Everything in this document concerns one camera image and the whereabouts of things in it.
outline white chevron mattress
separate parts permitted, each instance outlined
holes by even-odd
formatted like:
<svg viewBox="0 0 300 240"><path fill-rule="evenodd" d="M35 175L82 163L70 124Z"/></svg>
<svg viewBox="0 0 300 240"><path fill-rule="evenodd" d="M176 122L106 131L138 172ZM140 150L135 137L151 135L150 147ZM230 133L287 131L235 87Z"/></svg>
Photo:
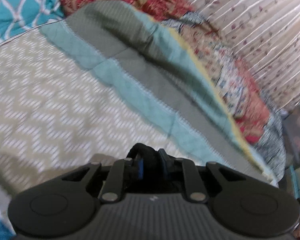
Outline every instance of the white chevron mattress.
<svg viewBox="0 0 300 240"><path fill-rule="evenodd" d="M38 29L0 47L0 219L5 224L10 194L91 160L110 164L137 142L186 157Z"/></svg>

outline teal trim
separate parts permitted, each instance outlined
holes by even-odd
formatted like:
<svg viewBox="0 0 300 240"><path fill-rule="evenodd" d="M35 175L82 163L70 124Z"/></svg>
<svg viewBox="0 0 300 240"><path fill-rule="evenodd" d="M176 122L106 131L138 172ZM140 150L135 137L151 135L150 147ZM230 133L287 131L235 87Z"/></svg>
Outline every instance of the teal trim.
<svg viewBox="0 0 300 240"><path fill-rule="evenodd" d="M297 199L297 198L300 197L299 187L298 187L298 178L297 178L297 175L296 175L292 165L289 167L289 171L290 171L290 174L291 174L291 181L292 181L292 186L293 186L293 191L294 191L294 198Z"/></svg>
<svg viewBox="0 0 300 240"><path fill-rule="evenodd" d="M57 22L40 28L53 44L73 57L83 69L90 70L92 75L103 83L113 85L117 93L130 106L137 109L146 119L171 134L178 146L202 161L216 161L228 165L212 149L208 141L194 131L175 111L165 106L139 82L123 71L113 58L105 58L94 47L76 36L65 22Z"/></svg>

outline bedsheet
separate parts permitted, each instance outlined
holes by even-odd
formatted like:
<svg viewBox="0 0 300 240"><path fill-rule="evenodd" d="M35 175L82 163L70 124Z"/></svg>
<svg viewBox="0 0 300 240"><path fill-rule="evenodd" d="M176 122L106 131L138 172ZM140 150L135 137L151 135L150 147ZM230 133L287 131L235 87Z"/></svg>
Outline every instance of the bedsheet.
<svg viewBox="0 0 300 240"><path fill-rule="evenodd" d="M187 0L231 41L279 108L300 103L300 0Z"/></svg>
<svg viewBox="0 0 300 240"><path fill-rule="evenodd" d="M204 164L196 157L198 150L184 150L172 132L164 132L122 101L114 86L80 68L38 29L0 47L0 220L7 227L12 195L89 161L109 165L125 157L136 142ZM195 128L190 133L216 153L205 160L221 156L226 165L269 182L266 165L264 176L202 116L202 126L213 136L205 137Z"/></svg>
<svg viewBox="0 0 300 240"><path fill-rule="evenodd" d="M62 18L59 0L0 0L0 44L33 27Z"/></svg>

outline white curtain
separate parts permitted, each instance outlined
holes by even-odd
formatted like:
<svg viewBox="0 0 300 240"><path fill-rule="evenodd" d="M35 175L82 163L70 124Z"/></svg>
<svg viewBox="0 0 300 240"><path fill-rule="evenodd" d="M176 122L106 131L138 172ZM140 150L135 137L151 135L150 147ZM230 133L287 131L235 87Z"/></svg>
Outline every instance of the white curtain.
<svg viewBox="0 0 300 240"><path fill-rule="evenodd" d="M188 0L250 63L279 107L300 102L300 0Z"/></svg>

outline bed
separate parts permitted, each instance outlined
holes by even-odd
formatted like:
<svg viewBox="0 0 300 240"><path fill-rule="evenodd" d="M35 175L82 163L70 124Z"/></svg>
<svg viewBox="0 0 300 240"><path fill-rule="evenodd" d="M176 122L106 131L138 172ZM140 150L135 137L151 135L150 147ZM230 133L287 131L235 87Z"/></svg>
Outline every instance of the bed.
<svg viewBox="0 0 300 240"><path fill-rule="evenodd" d="M136 142L276 185L277 110L211 24L184 0L92 1L0 44L0 220L16 193Z"/></svg>
<svg viewBox="0 0 300 240"><path fill-rule="evenodd" d="M249 63L278 107L300 103L300 0L187 0Z"/></svg>

